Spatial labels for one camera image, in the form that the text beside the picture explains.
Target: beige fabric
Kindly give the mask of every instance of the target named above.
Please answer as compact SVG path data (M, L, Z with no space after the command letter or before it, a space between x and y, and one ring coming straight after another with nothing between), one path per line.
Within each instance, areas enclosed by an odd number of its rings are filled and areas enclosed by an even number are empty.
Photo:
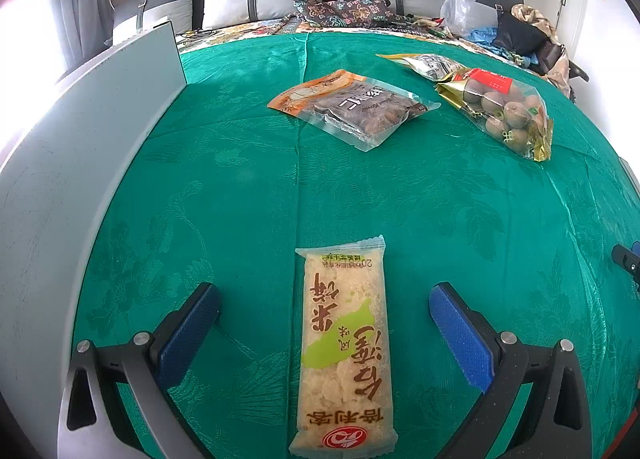
M562 49L561 57L558 58L551 70L542 76L542 79L556 86L567 98L569 97L571 87L569 86L569 57L566 54L566 49Z
M537 9L525 6L524 4L516 4L511 8L511 14L521 22L526 22L537 27L546 34L554 44L560 45L556 28L553 27L551 22Z

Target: metal bolt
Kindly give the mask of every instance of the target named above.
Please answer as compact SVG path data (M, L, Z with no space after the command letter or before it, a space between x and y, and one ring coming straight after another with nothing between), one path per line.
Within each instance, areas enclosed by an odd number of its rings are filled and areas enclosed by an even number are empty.
M144 345L149 341L149 338L151 338L151 336L149 336L148 332L141 331L140 333L137 333L135 336L133 336L133 343L135 343L136 345Z
M567 340L566 338L560 340L560 348L568 353L574 350L574 344L571 340Z
M518 341L518 338L511 331L503 331L500 333L500 340L507 345L513 345Z
M87 350L89 350L89 347L91 347L91 342L89 340L82 340L78 342L76 349L79 353L85 353L87 352Z

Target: transparent plastic wrapper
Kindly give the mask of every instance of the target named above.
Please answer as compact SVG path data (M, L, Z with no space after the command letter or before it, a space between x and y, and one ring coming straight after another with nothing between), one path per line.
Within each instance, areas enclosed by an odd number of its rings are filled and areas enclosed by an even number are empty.
M298 432L308 459L366 459L394 450L382 235L305 258Z
M405 121L439 106L424 104L412 92L344 69L291 87L268 105L363 152L379 146Z
M436 54L378 56L437 82L441 97L480 130L524 158L551 158L554 122L535 87L483 69L469 69Z
M453 34L466 36L471 32L471 28L466 25L466 17L471 9L471 5L476 0L444 0L440 8L440 17L443 26L449 27Z

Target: red label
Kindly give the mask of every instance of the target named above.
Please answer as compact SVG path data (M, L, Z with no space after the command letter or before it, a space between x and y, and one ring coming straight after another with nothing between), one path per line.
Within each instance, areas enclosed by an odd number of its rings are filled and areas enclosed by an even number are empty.
M359 426L341 426L322 439L328 448L356 448L367 440L367 431Z
M485 71L483 69L473 69L468 74L468 77L473 78L479 81L481 84L484 84L487 87L491 87L492 89L495 89L503 94L509 92L511 83L513 82L511 78L507 78L496 73L490 73L489 71Z

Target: bag of round brown fruit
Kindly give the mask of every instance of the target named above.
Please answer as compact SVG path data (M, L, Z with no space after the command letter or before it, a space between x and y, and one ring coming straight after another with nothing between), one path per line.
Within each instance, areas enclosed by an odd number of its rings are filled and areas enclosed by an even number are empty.
M551 158L554 124L534 87L483 69L463 69L436 90L480 130L524 158Z

